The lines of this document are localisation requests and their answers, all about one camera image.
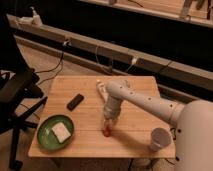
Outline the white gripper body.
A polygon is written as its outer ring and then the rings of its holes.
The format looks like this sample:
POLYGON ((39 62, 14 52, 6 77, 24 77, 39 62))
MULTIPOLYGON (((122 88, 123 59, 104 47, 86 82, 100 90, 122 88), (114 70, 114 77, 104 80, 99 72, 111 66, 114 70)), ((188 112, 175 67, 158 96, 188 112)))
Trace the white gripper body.
POLYGON ((108 97, 104 105, 104 117, 106 119, 116 120, 121 112, 122 100, 114 97, 108 97))

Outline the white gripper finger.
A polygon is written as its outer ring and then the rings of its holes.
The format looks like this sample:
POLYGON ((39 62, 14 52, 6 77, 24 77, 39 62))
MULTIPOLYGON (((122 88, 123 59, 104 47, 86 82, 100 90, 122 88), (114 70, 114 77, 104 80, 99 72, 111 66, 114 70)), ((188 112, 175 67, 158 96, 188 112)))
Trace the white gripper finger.
POLYGON ((115 120, 110 120, 109 121, 109 127, 112 130, 114 128, 114 126, 116 125, 116 121, 115 120))
POLYGON ((104 129, 108 128, 109 127, 109 120, 105 119, 104 122, 103 122, 103 125, 104 125, 103 126, 104 129))

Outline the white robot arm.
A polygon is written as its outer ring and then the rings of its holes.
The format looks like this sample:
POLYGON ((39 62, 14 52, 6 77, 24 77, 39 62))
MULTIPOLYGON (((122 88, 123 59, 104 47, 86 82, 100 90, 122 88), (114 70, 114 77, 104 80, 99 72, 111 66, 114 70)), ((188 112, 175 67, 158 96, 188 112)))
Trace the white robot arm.
POLYGON ((106 118, 116 118, 124 100, 176 128, 175 171, 213 171, 213 102, 186 105, 134 91, 124 80, 106 84, 106 118))

